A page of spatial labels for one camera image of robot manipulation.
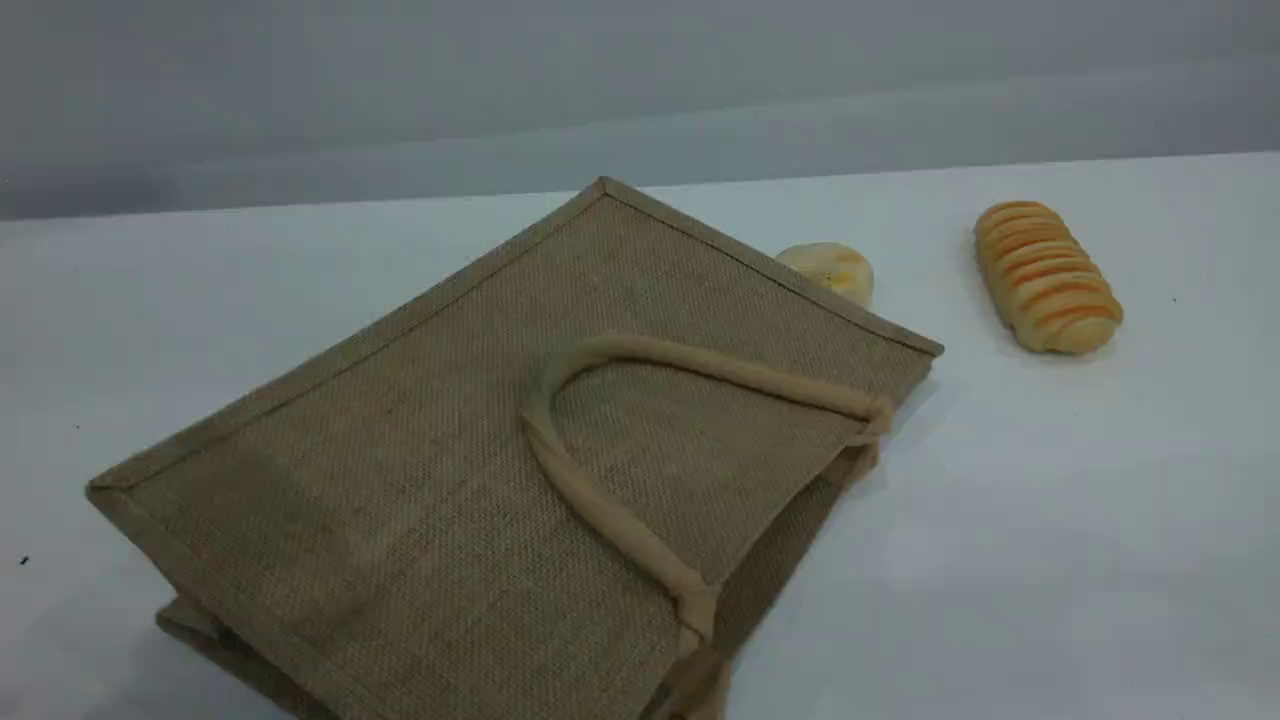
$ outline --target woven fabric texture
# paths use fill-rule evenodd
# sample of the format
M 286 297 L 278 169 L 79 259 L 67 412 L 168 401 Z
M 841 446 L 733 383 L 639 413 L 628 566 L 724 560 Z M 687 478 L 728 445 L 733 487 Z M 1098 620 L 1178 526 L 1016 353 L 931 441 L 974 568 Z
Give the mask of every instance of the woven fabric texture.
M 161 626 L 300 716 L 641 717 L 672 683 L 671 598 L 566 506 L 520 420 L 544 363 L 605 333 L 895 406 L 942 351 L 602 179 L 88 497 L 180 588 Z M 581 465 L 722 585 L 723 657 L 838 497 L 814 478 L 863 430 L 636 363 L 581 375 L 554 416 Z

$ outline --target white table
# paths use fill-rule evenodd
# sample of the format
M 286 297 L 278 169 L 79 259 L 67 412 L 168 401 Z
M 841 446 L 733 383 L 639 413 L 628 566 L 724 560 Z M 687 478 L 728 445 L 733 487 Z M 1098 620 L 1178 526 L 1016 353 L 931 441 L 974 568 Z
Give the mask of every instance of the white table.
M 732 720 L 1277 716 L 1280 154 L 653 193 L 769 254 L 858 247 L 874 309 L 947 346 Z M 0 223 L 0 717 L 276 717 L 154 628 L 169 591 L 83 484 L 570 195 Z M 968 232 L 1007 199 L 1115 286 L 1097 356 L 996 322 Z

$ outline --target burlap bag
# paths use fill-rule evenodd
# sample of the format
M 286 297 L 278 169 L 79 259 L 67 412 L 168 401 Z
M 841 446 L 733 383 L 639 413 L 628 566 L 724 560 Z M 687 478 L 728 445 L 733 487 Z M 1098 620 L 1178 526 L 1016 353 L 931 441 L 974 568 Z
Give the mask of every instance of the burlap bag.
M 941 351 L 602 179 L 88 497 L 296 715 L 710 717 Z

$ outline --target gray wall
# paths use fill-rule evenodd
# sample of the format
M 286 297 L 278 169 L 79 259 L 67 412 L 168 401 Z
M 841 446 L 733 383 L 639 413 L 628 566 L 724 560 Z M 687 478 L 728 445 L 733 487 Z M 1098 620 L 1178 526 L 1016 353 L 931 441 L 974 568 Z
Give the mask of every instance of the gray wall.
M 4 0 L 12 217 L 1280 147 L 1275 0 Z

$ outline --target beige handle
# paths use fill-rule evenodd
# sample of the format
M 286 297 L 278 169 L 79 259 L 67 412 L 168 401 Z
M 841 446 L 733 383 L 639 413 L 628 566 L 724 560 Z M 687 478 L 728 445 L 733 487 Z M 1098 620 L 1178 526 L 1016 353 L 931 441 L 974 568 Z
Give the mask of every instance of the beige handle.
M 712 638 L 719 588 L 707 584 L 698 570 L 686 565 L 667 543 L 609 495 L 564 450 L 552 423 L 552 397 L 579 373 L 614 360 L 641 360 L 689 370 L 765 395 L 865 419 L 865 443 L 887 432 L 893 406 L 883 397 L 870 397 L 854 388 L 781 373 L 675 342 L 639 336 L 600 336 L 584 340 L 552 359 L 521 410 L 534 455 L 552 486 L 590 528 L 618 552 L 660 583 L 676 601 L 684 630 L 680 656 L 685 657 Z

